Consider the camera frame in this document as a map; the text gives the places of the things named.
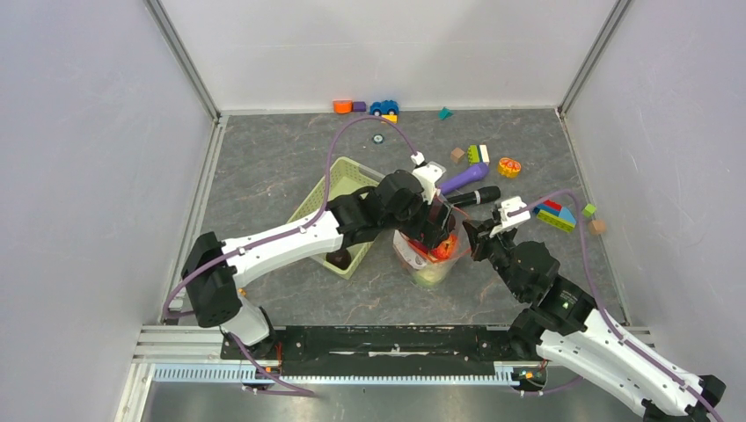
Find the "toy block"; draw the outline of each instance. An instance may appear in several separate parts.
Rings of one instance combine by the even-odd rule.
[[[339,99],[332,101],[334,112],[337,114],[347,114],[352,112],[352,101],[349,99]]]
[[[475,165],[476,163],[489,164],[489,154],[487,153],[486,145],[471,145],[466,150],[466,156],[469,158],[469,165]]]
[[[463,149],[456,148],[450,152],[450,161],[456,164],[461,164],[461,162],[464,161],[465,155],[466,153]]]
[[[562,206],[553,200],[545,200],[544,203],[551,208],[554,208],[558,212],[562,210]]]
[[[521,164],[504,156],[497,164],[497,172],[506,178],[516,178],[521,172]]]
[[[594,220],[588,223],[588,231],[591,235],[600,235],[606,231],[606,222],[603,220]]]
[[[559,218],[565,220],[566,222],[572,223],[573,225],[577,223],[573,213],[571,213],[570,210],[565,207],[562,207],[562,210],[559,211]]]
[[[593,216],[593,214],[596,213],[596,206],[593,204],[588,204],[583,209],[583,215],[585,215],[586,218],[590,218]]]
[[[555,216],[560,216],[560,211],[562,210],[562,206],[556,202],[551,202],[550,200],[546,200],[541,204],[538,204],[534,208],[534,214],[538,214],[541,210],[546,211],[547,213]]]
[[[476,145],[470,145],[466,150],[466,158],[469,160],[469,165],[475,165],[479,162],[479,148]]]
[[[562,220],[556,215],[551,215],[548,212],[544,211],[543,209],[538,212],[537,218],[541,220],[542,222],[547,222],[551,224],[557,229],[565,230],[567,233],[570,233],[575,228],[575,225],[573,223]]]
[[[453,112],[451,110],[449,110],[449,109],[447,109],[447,108],[444,107],[441,110],[441,112],[438,114],[438,117],[440,118],[440,120],[446,120],[446,119],[448,119],[452,115],[453,115]]]
[[[368,110],[368,106],[365,105],[365,101],[353,101],[352,102],[353,112],[365,112],[366,110]]]
[[[487,154],[486,145],[479,145],[479,160],[482,163],[489,164],[489,154]]]

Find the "orange block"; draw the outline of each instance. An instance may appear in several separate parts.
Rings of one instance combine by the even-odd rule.
[[[515,178],[521,172],[521,164],[504,156],[497,164],[497,172],[506,178]]]
[[[347,114],[352,112],[352,100],[351,99],[339,99],[332,101],[334,112],[337,114]]]

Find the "orange object in cup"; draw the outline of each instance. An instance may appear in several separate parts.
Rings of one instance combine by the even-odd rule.
[[[453,251],[456,250],[458,238],[456,235],[449,235],[447,239],[441,242],[437,248],[430,251],[430,254],[438,259],[448,259]]]

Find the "green lego brick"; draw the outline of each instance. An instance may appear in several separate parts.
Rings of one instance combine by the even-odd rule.
[[[583,215],[585,215],[586,218],[590,218],[593,216],[593,214],[596,213],[596,206],[593,204],[588,204],[583,209]]]
[[[466,150],[466,158],[469,160],[469,165],[481,162],[482,160],[479,159],[479,147],[470,145],[469,149]]]
[[[542,222],[548,222],[549,224],[556,227],[557,229],[565,230],[567,233],[570,233],[575,228],[574,224],[567,222],[565,220],[562,220],[556,215],[551,215],[544,210],[541,210],[538,212],[537,218],[541,220]]]

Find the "blue toy car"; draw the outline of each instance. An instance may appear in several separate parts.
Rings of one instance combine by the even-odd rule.
[[[399,105],[393,99],[376,101],[370,105],[370,114],[380,116],[381,114],[399,115]]]

